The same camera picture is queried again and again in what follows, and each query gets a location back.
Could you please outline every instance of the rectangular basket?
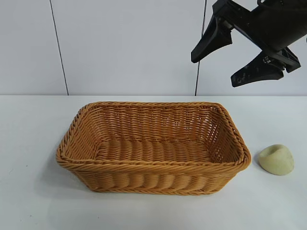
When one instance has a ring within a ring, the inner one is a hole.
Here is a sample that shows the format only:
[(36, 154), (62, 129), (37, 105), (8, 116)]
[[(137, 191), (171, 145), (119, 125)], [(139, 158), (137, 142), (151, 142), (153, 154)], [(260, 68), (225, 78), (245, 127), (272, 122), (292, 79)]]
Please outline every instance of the rectangular basket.
[(59, 165), (96, 192), (211, 194), (250, 159), (228, 112), (206, 102), (91, 103), (57, 149)]

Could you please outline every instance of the basket rim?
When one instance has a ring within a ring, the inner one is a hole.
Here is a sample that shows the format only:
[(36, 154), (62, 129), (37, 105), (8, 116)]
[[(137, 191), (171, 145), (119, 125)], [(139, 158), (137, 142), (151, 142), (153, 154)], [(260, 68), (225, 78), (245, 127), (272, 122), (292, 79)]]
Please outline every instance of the basket rim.
[[(95, 107), (100, 107), (103, 105), (114, 105), (114, 106), (128, 106), (128, 107), (156, 107), (156, 108), (173, 108), (173, 107), (181, 107), (184, 106), (185, 108), (195, 108), (201, 106), (210, 106), (214, 107), (218, 110), (218, 112), (222, 115), (222, 118), (226, 123), (228, 131), (231, 132), (234, 138), (234, 142), (238, 147), (238, 150), (241, 152), (240, 158), (235, 162), (223, 162), (223, 163), (212, 163), (212, 162), (196, 162), (196, 161), (119, 161), (119, 160), (75, 160), (69, 158), (65, 155), (65, 148), (70, 143), (70, 137), (73, 136), (75, 128), (78, 126), (79, 122), (82, 118), (86, 115), (86, 113), (90, 109), (95, 109)], [(78, 114), (75, 116), (73, 122), (70, 125), (69, 130), (66, 132), (65, 136), (63, 137), (56, 155), (57, 162), (62, 166), (73, 167), (75, 170), (83, 171), (91, 171), (93, 168), (101, 170), (116, 170), (118, 171), (120, 168), (129, 169), (131, 171), (140, 171), (143, 170), (150, 170), (153, 171), (153, 167), (156, 168), (154, 171), (158, 170), (161, 172), (163, 168), (167, 168), (167, 172), (169, 173), (170, 167), (176, 167), (180, 172), (183, 171), (185, 173), (189, 173), (193, 168), (193, 172), (198, 170), (200, 173), (226, 173), (226, 172), (238, 172), (244, 170), (248, 167), (251, 161), (251, 155), (249, 150), (247, 149), (239, 131), (237, 130), (234, 122), (232, 121), (229, 113), (227, 110), (219, 103), (211, 103), (211, 102), (95, 102), (89, 103), (82, 107)]]

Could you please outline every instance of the gray vertical line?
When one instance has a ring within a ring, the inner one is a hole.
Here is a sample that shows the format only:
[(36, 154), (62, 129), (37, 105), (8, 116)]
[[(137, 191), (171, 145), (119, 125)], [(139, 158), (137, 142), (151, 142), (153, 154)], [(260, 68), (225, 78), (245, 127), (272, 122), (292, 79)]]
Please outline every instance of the gray vertical line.
[(56, 38), (57, 38), (58, 49), (59, 49), (59, 58), (61, 60), (61, 65), (62, 65), (62, 70), (63, 70), (63, 76), (64, 76), (64, 81), (65, 81), (66, 92), (67, 92), (67, 96), (69, 96), (68, 87), (67, 87), (67, 81), (66, 81), (66, 76), (65, 76), (64, 66), (63, 66), (63, 59), (62, 59), (61, 49), (59, 48), (59, 37), (58, 37), (58, 32), (57, 32), (57, 27), (56, 27), (56, 21), (54, 20), (54, 14), (53, 14), (53, 8), (52, 8), (51, 0), (49, 0), (49, 2), (50, 2), (50, 7), (51, 7), (51, 14), (52, 14), (54, 30), (56, 32)]
[[(207, 0), (205, 0), (205, 6), (204, 6), (204, 11), (203, 11), (201, 37), (203, 37), (203, 33), (205, 31), (206, 9), (207, 9)], [(201, 65), (201, 61), (199, 61), (198, 65), (197, 65), (197, 77), (196, 77), (196, 86), (195, 86), (195, 96), (197, 96), (198, 77), (200, 75), (200, 65)]]

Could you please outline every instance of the white table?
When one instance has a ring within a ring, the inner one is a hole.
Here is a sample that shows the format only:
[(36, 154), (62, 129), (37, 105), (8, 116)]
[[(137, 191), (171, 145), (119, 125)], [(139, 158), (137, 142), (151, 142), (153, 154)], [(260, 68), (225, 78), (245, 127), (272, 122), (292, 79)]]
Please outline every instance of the white table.
[[(96, 101), (219, 102), (253, 161), (213, 195), (90, 192), (55, 162), (83, 105)], [(298, 230), (307, 217), (307, 97), (0, 96), (0, 229)], [(275, 176), (257, 165), (271, 144), (290, 148), (295, 169)]]

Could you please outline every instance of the beige soap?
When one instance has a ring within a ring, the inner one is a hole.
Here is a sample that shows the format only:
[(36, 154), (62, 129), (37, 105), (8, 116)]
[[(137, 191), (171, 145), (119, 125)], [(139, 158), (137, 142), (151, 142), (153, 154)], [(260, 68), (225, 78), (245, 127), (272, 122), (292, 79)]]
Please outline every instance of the beige soap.
[(259, 164), (275, 175), (286, 175), (294, 168), (291, 151), (285, 145), (272, 145), (265, 148), (258, 157)]

